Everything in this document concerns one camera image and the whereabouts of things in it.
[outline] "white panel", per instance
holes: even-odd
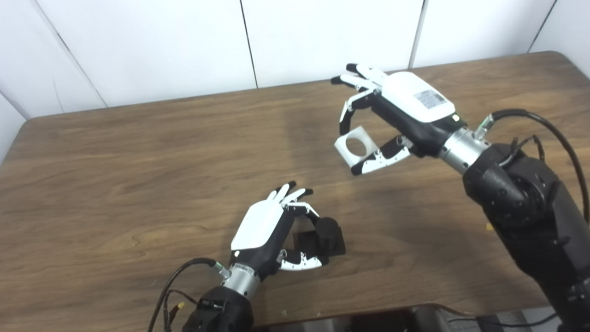
[[[104,107],[37,9],[0,1],[0,91],[30,116]]]
[[[428,0],[414,67],[526,53],[553,0]]]
[[[255,88],[239,0],[40,0],[109,106]]]
[[[23,123],[25,123],[25,118],[0,95],[0,162],[6,156]]]
[[[259,87],[329,79],[347,63],[405,69],[422,1],[244,0]]]
[[[590,1],[559,0],[530,51],[561,52],[590,78]]]

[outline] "metal cylinder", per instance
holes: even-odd
[[[461,128],[444,143],[438,157],[457,172],[464,174],[488,147],[490,143],[485,139],[475,139],[473,131]]]
[[[234,264],[230,267],[230,272],[230,277],[225,279],[221,285],[233,289],[248,300],[252,300],[256,288],[260,284],[260,278],[256,271],[242,264]]]

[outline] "wood grain surface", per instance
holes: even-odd
[[[548,118],[590,174],[590,82],[564,56],[413,71],[472,128],[503,108]],[[354,92],[321,81],[28,121],[0,168],[0,330],[145,330],[168,276],[192,257],[227,262],[248,207],[289,180],[315,190],[306,201],[338,220],[348,252],[269,277],[253,303],[256,325],[421,304],[465,314],[546,305],[450,167],[411,157],[350,174],[333,143]],[[396,135],[368,110],[358,125],[378,145]],[[531,134],[580,203],[566,152],[540,125],[502,120],[489,140]],[[174,288],[198,298],[218,281],[197,267]]]

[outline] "label sticker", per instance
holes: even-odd
[[[427,109],[432,109],[447,102],[444,97],[439,95],[434,90],[424,90],[422,92],[418,92],[414,95],[414,97],[416,97],[416,99],[418,99]]]

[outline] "robotic hand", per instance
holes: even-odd
[[[590,233],[588,189],[578,158],[565,137],[546,119],[522,109],[488,116],[473,132],[439,91],[409,72],[386,75],[377,69],[349,64],[361,77],[342,75],[333,84],[346,84],[360,94],[345,102],[335,143],[354,175],[392,165],[410,154],[438,157],[463,176],[466,194],[484,214],[517,266],[539,284],[562,320],[560,331],[590,331]],[[401,135],[380,148],[361,128],[350,131],[356,109],[372,111]],[[584,201],[584,217],[564,184],[545,164],[540,140],[533,136],[518,144],[491,144],[486,132],[501,118],[520,116],[548,128],[567,150],[576,169]],[[346,149],[346,138],[367,147],[364,157]],[[539,146],[539,159],[521,151],[530,139]]]
[[[174,308],[176,311],[171,310],[168,313],[167,300],[170,292],[180,293],[196,304],[195,311],[182,327],[183,332],[248,331],[254,323],[251,300],[260,282],[269,275],[276,274],[279,269],[301,271],[327,264],[328,255],[316,256],[309,251],[283,249],[283,243],[295,218],[299,216],[309,218],[316,231],[321,228],[324,233],[335,231],[341,234],[335,220],[320,218],[311,205],[299,201],[302,197],[311,195],[311,189],[299,189],[289,193],[295,185],[295,181],[291,181],[273,190],[265,200],[250,206],[231,242],[229,269],[207,258],[193,259],[180,267],[162,291],[148,332],[152,331],[162,304],[164,331],[171,331],[171,323],[178,309]],[[169,289],[180,272],[196,263],[208,264],[223,277],[221,285],[209,290],[199,301],[193,300],[183,292]]]

